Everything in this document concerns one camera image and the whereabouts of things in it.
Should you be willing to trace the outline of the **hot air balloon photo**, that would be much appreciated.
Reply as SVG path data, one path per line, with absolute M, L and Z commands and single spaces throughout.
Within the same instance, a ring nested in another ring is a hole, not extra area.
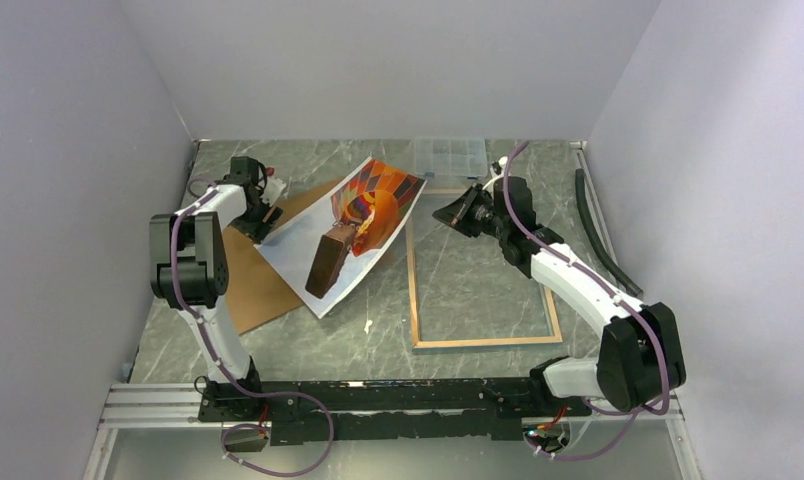
M 391 246 L 426 183 L 370 157 L 276 228 L 258 251 L 308 309 L 322 318 Z

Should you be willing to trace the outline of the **brown backing board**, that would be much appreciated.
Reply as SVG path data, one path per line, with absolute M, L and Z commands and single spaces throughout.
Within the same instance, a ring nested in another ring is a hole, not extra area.
M 328 294 L 337 282 L 355 230 L 335 226 L 321 237 L 309 256 L 309 276 L 301 281 L 311 299 Z M 232 226 L 223 231 L 229 283 L 225 300 L 237 332 L 244 334 L 303 305 L 288 283 L 257 251 L 256 245 Z

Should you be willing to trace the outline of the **blue picture frame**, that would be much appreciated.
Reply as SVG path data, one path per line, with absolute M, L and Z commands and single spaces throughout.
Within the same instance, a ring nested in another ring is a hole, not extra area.
M 412 348 L 418 352 L 507 349 L 563 341 L 550 289 L 504 260 L 496 241 L 465 238 L 433 211 L 463 194 L 426 190 L 405 227 Z

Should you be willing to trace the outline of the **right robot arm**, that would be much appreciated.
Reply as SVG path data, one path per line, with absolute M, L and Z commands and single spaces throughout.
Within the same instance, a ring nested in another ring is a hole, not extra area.
M 669 409 L 672 391 L 686 380 L 674 313 L 616 287 L 539 223 L 524 179 L 475 184 L 432 216 L 468 238 L 494 238 L 508 264 L 563 299 L 598 338 L 594 357 L 566 356 L 531 371 L 538 380 L 527 391 L 533 410 L 553 414 L 571 397 L 602 399 L 623 414 Z

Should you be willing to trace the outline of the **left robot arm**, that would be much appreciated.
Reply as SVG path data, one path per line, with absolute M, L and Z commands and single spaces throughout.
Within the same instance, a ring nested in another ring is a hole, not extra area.
M 225 394 L 225 407 L 250 420 L 262 411 L 265 394 L 226 304 L 223 232 L 233 227 L 261 244 L 282 216 L 276 203 L 287 185 L 248 156 L 231 158 L 227 174 L 205 185 L 188 206 L 150 219 L 150 286 L 193 331 L 207 363 L 207 394 Z

